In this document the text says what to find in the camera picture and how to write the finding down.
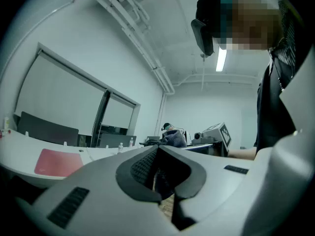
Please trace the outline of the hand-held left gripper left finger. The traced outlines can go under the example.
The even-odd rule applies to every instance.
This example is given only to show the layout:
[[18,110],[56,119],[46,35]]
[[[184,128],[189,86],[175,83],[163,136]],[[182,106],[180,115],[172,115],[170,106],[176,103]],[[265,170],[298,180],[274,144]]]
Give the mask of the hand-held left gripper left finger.
[[84,165],[47,189],[23,214],[45,236],[174,236],[178,229],[156,203],[136,201],[116,182],[119,165],[154,147],[130,150]]

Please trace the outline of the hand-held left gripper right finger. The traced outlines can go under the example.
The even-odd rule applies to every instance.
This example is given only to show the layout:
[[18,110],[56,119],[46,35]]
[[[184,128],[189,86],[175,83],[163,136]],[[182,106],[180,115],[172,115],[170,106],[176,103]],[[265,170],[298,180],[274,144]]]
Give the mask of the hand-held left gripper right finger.
[[241,231],[249,204],[237,196],[244,173],[227,165],[249,169],[252,162],[199,154],[174,147],[158,148],[160,183],[174,192],[171,221],[159,218],[161,231]]

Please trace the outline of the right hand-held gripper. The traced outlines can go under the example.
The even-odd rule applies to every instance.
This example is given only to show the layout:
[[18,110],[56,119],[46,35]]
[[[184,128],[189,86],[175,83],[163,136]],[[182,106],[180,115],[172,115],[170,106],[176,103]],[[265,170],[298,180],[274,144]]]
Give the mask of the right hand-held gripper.
[[225,122],[210,126],[202,132],[194,134],[193,146],[186,150],[212,156],[227,156],[232,138]]

